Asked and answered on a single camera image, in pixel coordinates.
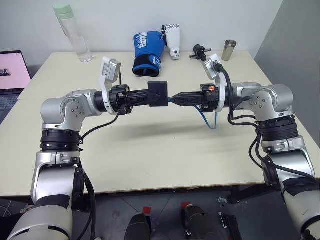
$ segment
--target blue boxing glove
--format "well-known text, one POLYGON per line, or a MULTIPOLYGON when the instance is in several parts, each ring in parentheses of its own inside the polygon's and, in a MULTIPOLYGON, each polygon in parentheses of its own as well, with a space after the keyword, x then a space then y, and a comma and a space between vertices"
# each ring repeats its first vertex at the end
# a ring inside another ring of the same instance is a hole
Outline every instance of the blue boxing glove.
POLYGON ((133 37, 135 60, 132 71, 138 76, 156 77, 161 69, 160 57, 165 49, 165 41, 158 31, 148 31, 133 37))

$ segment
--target laptop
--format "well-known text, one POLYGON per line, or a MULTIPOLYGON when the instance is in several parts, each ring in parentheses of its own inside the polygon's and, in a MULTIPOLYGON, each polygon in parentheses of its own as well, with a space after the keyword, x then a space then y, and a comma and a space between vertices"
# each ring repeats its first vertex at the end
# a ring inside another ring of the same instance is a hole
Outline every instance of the laptop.
POLYGON ((0 52, 0 124, 30 81, 21 51, 0 52))

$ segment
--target clear water bottle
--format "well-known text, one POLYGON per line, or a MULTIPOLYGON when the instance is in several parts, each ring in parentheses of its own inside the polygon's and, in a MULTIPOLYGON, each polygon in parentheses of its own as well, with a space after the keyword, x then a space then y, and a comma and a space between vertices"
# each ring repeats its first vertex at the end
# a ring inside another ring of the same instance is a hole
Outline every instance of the clear water bottle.
POLYGON ((74 12, 69 4, 56 4, 52 6, 55 15, 69 38, 73 50, 78 55, 81 62, 86 63, 92 60, 92 54, 88 49, 84 36, 82 35, 74 12))

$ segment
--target green bottle cap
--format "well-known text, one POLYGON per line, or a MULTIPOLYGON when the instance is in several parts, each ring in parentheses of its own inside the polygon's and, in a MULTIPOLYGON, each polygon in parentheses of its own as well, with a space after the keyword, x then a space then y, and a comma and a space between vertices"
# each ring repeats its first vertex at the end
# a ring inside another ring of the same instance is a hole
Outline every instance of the green bottle cap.
POLYGON ((59 3, 52 6, 58 19, 70 19, 74 16, 74 12, 70 4, 59 3))

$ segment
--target beige table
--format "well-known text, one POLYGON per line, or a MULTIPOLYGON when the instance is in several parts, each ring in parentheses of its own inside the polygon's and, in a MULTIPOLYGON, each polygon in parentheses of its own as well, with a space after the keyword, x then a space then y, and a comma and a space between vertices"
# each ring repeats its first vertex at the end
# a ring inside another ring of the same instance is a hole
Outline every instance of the beige table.
MULTIPOLYGON (((30 194, 42 133, 42 102, 77 89, 98 90, 103 56, 122 62, 122 81, 132 90, 163 80, 168 81, 172 96, 197 91, 200 84, 211 82, 201 63, 189 60, 185 52, 179 61, 164 54, 163 71, 157 78, 135 77, 131 52, 96 53, 89 63, 81 63, 72 53, 52 54, 0 125, 0 196, 30 194)), ((235 52, 223 65, 233 83, 270 84, 246 51, 235 52)), ((254 129, 228 124, 227 115, 227 109, 219 113, 218 128, 209 130, 193 107, 171 103, 169 107, 135 107, 131 114, 85 139, 83 167, 97 193, 262 183, 262 171, 248 156, 254 129)), ((113 118, 107 113, 89 117, 81 133, 113 118)), ((297 124, 320 177, 320 150, 299 120, 297 124)))

